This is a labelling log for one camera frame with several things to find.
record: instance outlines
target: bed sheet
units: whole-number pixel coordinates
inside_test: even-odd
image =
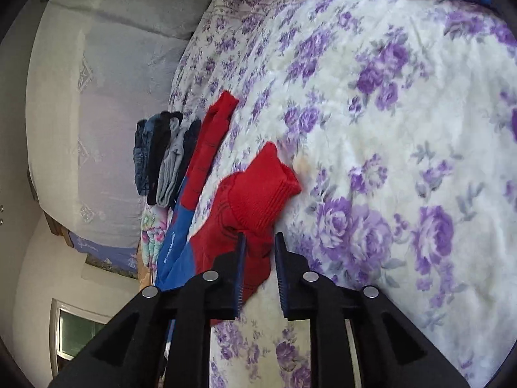
[[[473,388],[517,338],[517,41],[458,0],[213,0],[170,109],[239,100],[195,212],[267,141],[302,194],[276,230],[338,285],[382,288]],[[309,387],[276,274],[213,328],[210,386]]]

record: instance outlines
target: white blanket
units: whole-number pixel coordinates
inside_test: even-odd
[[[201,196],[267,141],[302,194],[277,230],[337,284],[379,286],[474,388],[517,338],[517,42],[453,0],[213,0],[170,109],[239,100]],[[212,332],[214,388],[309,387],[306,322],[273,271]]]
[[[82,238],[136,247],[136,123],[166,110],[211,0],[50,0],[30,58],[26,122],[41,207]]]

